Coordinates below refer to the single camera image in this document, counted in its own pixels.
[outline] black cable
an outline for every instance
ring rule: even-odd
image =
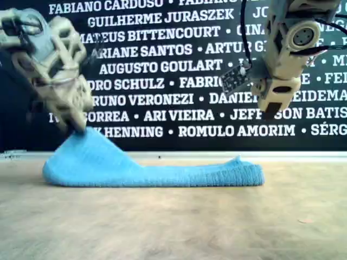
[[[246,58],[248,59],[248,63],[250,65],[249,68],[252,67],[252,59],[250,57],[250,51],[248,47],[248,41],[247,41],[247,35],[246,35],[246,24],[245,24],[245,15],[246,15],[246,4],[247,0],[242,0],[241,3],[241,13],[240,13],[240,29],[241,29],[241,36],[242,36],[242,42],[243,42],[243,47],[245,48],[245,53],[246,53]]]

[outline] table surface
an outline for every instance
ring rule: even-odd
[[[52,187],[43,163],[0,162],[0,260],[347,259],[344,163],[261,162],[264,186],[213,188]]]

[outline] blue cloth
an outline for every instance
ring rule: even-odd
[[[259,186],[259,165],[239,157],[207,166],[142,166],[101,133],[87,128],[72,134],[47,160],[43,176],[51,184],[72,187]]]

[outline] black background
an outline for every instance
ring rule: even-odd
[[[44,0],[32,0],[32,1],[2,1],[0,9],[8,9],[10,7],[16,7],[17,9],[34,8],[38,10],[48,21],[53,18],[52,15],[48,15],[48,4],[52,3],[64,3],[72,1],[44,1]],[[137,13],[150,13],[150,12],[162,12],[163,16],[168,11],[183,11],[183,10],[200,10],[200,9],[217,9],[217,8],[234,8],[235,15],[234,20],[225,21],[208,21],[208,22],[191,22],[191,23],[177,23],[177,24],[152,24],[152,25],[136,25],[136,26],[122,26],[116,28],[97,28],[97,31],[112,31],[112,30],[135,30],[135,29],[154,29],[154,28],[169,28],[169,27],[193,27],[193,26],[221,26],[220,35],[218,38],[198,38],[198,39],[183,39],[183,40],[171,40],[161,42],[123,42],[117,43],[118,46],[135,46],[146,44],[179,44],[179,43],[191,43],[194,46],[194,52],[191,57],[158,57],[158,58],[138,58],[136,61],[149,60],[151,61],[164,61],[164,60],[183,60],[183,59],[224,59],[222,70],[210,71],[210,72],[195,72],[195,73],[158,73],[157,75],[143,75],[143,77],[164,77],[165,89],[163,90],[135,90],[129,91],[110,91],[95,92],[95,95],[128,95],[128,94],[155,94],[155,93],[195,93],[195,104],[193,106],[175,107],[175,109],[212,109],[215,114],[215,121],[212,122],[142,122],[145,110],[149,109],[171,109],[169,107],[120,107],[120,108],[104,108],[105,110],[117,109],[126,110],[131,119],[128,123],[89,123],[93,127],[105,127],[105,126],[163,126],[164,136],[162,138],[118,138],[112,139],[120,148],[126,151],[346,151],[346,137],[345,136],[312,136],[310,134],[310,128],[312,124],[322,124],[327,122],[329,124],[345,124],[346,119],[306,119],[305,113],[302,119],[292,120],[275,120],[267,123],[261,120],[252,121],[232,121],[228,117],[228,112],[234,108],[256,108],[256,103],[251,104],[225,104],[225,105],[210,105],[208,104],[209,92],[221,92],[219,88],[195,88],[195,89],[180,89],[178,87],[178,78],[180,76],[201,76],[201,75],[221,75],[229,68],[228,62],[238,63],[239,58],[244,57],[244,53],[231,53],[231,54],[208,54],[203,52],[199,53],[196,48],[201,46],[205,49],[209,42],[231,42],[241,41],[241,36],[236,34],[236,26],[239,24],[240,5],[241,1],[237,3],[228,4],[202,4],[191,6],[178,6],[178,1],[173,0],[172,4],[166,3],[162,8],[152,9],[140,9],[140,10],[119,10],[115,12],[101,11],[97,13],[81,13],[81,14],[66,14],[67,18],[74,21],[84,21],[83,23],[76,23],[75,28],[80,33],[85,33],[87,29],[87,19],[91,16],[106,16],[106,15],[120,15],[120,14],[137,14]],[[270,1],[255,1],[248,2],[246,23],[264,23],[264,18],[254,19],[252,13],[255,12],[256,7],[263,7],[269,5]],[[345,0],[342,4],[342,14],[346,13]],[[226,29],[232,30],[231,34],[226,34]],[[322,32],[322,38],[324,43],[335,41],[337,44],[342,44],[342,37],[344,35],[340,32]],[[248,40],[255,42],[257,40],[264,40],[264,35],[250,35]],[[86,47],[90,51],[93,47],[91,44],[87,44]],[[112,44],[105,44],[105,47],[112,47]],[[344,67],[333,67],[332,55],[344,54],[344,51],[330,51],[325,53],[317,59],[315,62],[316,67],[305,70],[305,73],[310,73],[311,84],[304,84],[301,86],[301,90],[308,89],[342,89],[343,84],[324,84],[324,72],[343,72]],[[252,52],[253,56],[259,56],[260,53]],[[9,61],[4,57],[0,57],[3,66],[10,68]],[[326,59],[327,63],[322,64],[321,59]],[[98,75],[99,69],[102,63],[116,63],[116,62],[131,62],[128,58],[121,58],[118,60],[101,60],[95,65],[95,69],[85,77],[88,80],[92,79],[122,79],[127,77],[139,77],[139,75]],[[316,77],[322,76],[322,81],[317,82]],[[53,151],[56,149],[66,138],[58,128],[49,123],[48,114],[38,114],[34,117],[31,123],[28,123],[25,119],[25,114],[28,110],[29,95],[28,92],[8,77],[8,75],[0,69],[0,148],[1,150],[27,150],[27,151]],[[169,86],[168,82],[174,80],[175,86]],[[203,95],[205,97],[204,102],[199,102],[198,97]],[[293,102],[291,107],[341,107],[345,105],[345,101],[338,102]],[[219,114],[224,112],[225,118],[221,119]],[[133,114],[138,113],[140,118],[138,120],[133,119]],[[263,124],[295,124],[295,136],[288,137],[232,137],[232,138],[179,138],[177,135],[177,126],[179,125],[233,125],[235,131],[240,125],[263,125]],[[304,134],[301,132],[302,128],[306,128],[307,132]],[[173,129],[174,134],[169,135],[168,130]]]

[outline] black banner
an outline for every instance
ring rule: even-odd
[[[265,49],[270,1],[249,0],[251,55]],[[49,21],[69,18],[91,53],[85,75],[95,110],[88,125],[126,151],[346,151],[347,55],[330,50],[304,71],[290,107],[261,120],[250,92],[222,94],[219,76],[242,62],[241,0],[6,1],[0,9],[34,8]],[[338,13],[347,13],[346,1]],[[347,19],[335,23],[347,27]],[[320,45],[347,36],[320,25]],[[96,43],[95,34],[103,39]],[[10,66],[1,57],[2,67]],[[53,151],[63,136],[51,114],[26,120],[28,92],[0,69],[0,142],[4,150]]]

